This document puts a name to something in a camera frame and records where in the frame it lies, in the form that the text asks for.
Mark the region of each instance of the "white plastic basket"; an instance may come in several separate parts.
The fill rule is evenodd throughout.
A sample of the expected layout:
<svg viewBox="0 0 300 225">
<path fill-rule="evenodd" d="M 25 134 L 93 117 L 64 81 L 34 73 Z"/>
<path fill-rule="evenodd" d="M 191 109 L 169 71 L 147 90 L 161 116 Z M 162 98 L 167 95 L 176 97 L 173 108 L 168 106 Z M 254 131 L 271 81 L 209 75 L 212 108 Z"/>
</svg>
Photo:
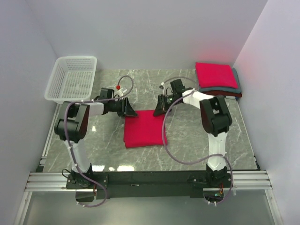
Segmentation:
<svg viewBox="0 0 300 225">
<path fill-rule="evenodd" d="M 93 56 L 67 56 L 56 60 L 45 99 L 64 101 L 90 100 L 97 59 Z"/>
</svg>

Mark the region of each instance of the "gray cloth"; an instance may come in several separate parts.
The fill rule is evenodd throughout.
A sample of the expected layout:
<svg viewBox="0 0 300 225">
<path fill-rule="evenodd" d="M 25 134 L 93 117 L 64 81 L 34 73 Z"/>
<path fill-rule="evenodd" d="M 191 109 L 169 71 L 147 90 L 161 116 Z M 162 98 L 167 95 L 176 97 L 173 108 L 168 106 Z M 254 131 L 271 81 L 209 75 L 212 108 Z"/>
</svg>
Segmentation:
<svg viewBox="0 0 300 225">
<path fill-rule="evenodd" d="M 236 82 L 238 83 L 238 88 L 229 88 L 229 87 L 211 87 L 211 88 L 199 88 L 199 91 L 203 92 L 203 91 L 211 91 L 211 90 L 222 90 L 222 91 L 228 91 L 228 92 L 232 92 L 232 93 L 241 93 L 241 88 L 240 88 L 240 81 L 239 81 L 239 77 L 238 77 L 238 73 L 236 72 L 236 69 L 235 68 L 232 68 L 232 72 L 233 72 L 233 75 L 236 79 Z"/>
</svg>

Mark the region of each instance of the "stack of folded cloth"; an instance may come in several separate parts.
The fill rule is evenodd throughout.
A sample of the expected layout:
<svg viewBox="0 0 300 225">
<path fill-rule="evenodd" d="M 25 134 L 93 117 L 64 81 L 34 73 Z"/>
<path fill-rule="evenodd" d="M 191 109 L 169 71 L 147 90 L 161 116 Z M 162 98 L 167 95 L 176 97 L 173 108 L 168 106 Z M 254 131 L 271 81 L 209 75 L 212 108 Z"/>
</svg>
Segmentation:
<svg viewBox="0 0 300 225">
<path fill-rule="evenodd" d="M 229 65 L 196 63 L 199 91 L 207 95 L 242 97 L 238 74 Z"/>
</svg>

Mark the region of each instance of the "folded red cloth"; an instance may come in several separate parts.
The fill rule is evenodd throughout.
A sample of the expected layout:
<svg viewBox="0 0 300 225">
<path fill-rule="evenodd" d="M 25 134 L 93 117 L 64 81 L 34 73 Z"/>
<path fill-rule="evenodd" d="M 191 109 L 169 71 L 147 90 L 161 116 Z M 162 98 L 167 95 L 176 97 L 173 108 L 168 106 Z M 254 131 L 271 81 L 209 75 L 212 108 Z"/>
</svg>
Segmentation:
<svg viewBox="0 0 300 225">
<path fill-rule="evenodd" d="M 197 62 L 195 68 L 200 88 L 238 88 L 229 65 Z"/>
<path fill-rule="evenodd" d="M 210 91 L 202 91 L 203 94 L 207 95 L 225 95 L 225 96 L 235 96 L 235 97 L 242 97 L 242 93 L 232 93 L 223 90 L 210 90 Z"/>
<path fill-rule="evenodd" d="M 161 128 L 165 115 L 154 117 L 153 112 L 154 110 L 138 110 L 137 117 L 125 117 L 123 141 L 126 148 L 164 145 Z"/>
</svg>

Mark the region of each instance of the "gray marble surface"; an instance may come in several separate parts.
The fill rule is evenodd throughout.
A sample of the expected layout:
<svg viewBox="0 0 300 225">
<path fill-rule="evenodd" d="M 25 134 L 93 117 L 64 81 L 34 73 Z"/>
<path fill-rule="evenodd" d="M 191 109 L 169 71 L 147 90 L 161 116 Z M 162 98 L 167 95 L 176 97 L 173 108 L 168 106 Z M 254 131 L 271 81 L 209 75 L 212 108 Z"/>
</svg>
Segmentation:
<svg viewBox="0 0 300 225">
<path fill-rule="evenodd" d="M 135 110 L 155 109 L 162 81 L 184 76 L 195 79 L 194 70 L 104 70 L 96 72 L 92 98 L 99 94 L 101 87 L 115 88 L 122 75 L 130 75 L 135 85 L 128 95 Z M 183 80 L 186 87 L 194 87 L 191 81 Z M 129 89 L 131 83 L 123 79 L 121 86 Z M 227 157 L 233 169 L 257 169 L 253 151 L 246 133 L 236 100 L 226 99 L 232 116 L 232 125 L 226 140 Z M 173 161 L 163 146 L 126 149 L 123 142 L 124 119 L 116 113 L 89 119 L 85 137 L 87 155 L 95 171 L 161 171 L 201 170 L 205 162 L 183 165 Z M 200 111 L 186 104 L 175 106 L 166 123 L 168 146 L 179 160 L 195 161 L 209 153 L 208 136 L 201 124 Z M 71 167 L 66 146 L 53 133 L 47 149 L 44 172 L 61 172 Z"/>
</svg>

